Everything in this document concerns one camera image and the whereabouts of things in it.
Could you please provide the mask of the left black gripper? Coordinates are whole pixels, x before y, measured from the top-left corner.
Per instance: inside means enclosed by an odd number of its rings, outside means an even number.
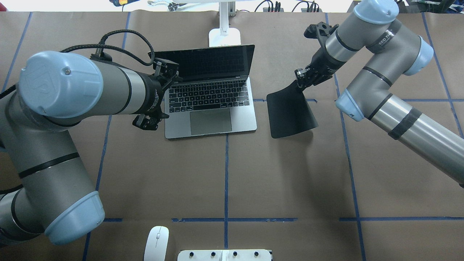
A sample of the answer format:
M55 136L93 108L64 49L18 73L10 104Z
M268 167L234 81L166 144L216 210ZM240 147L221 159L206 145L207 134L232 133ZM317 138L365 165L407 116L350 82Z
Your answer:
M132 124L142 130L155 131L161 120L169 118L168 114L162 112L161 101L172 83L179 81L178 72L165 71L159 75L141 72L138 74L145 86L145 98L141 107L133 113L136 117Z

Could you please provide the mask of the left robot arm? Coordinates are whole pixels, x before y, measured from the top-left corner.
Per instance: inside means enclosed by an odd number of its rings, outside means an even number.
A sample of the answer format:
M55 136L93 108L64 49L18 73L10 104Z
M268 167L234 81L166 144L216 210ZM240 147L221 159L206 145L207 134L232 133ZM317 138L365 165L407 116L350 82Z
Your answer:
M56 51L28 58L16 89L1 99L1 149L22 182L1 193L1 247L42 233L52 244L68 244L103 222L99 193L69 129L88 117L121 114L156 130L168 117L161 100L179 65L155 58L154 69L149 75L110 58Z

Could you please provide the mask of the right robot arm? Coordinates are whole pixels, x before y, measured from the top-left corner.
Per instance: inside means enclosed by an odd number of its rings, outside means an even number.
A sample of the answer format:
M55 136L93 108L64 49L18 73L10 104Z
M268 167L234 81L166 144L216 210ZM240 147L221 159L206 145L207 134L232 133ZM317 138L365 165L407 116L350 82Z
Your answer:
M398 14L393 0L362 0L341 25L308 26L304 36L316 38L320 49L308 66L295 70L297 86L304 90L331 79L366 48L373 56L341 93L336 107L355 121L370 120L462 187L463 139L389 92L401 75L418 73L434 57L434 49L404 26Z

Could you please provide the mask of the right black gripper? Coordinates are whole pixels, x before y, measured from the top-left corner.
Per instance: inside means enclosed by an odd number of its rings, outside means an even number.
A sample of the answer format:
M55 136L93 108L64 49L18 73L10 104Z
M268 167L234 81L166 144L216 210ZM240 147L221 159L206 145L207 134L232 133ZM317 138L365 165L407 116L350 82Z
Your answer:
M328 53L325 47L321 47L312 57L311 63L303 69L296 69L295 78L300 89L316 86L332 78L344 61L338 61Z

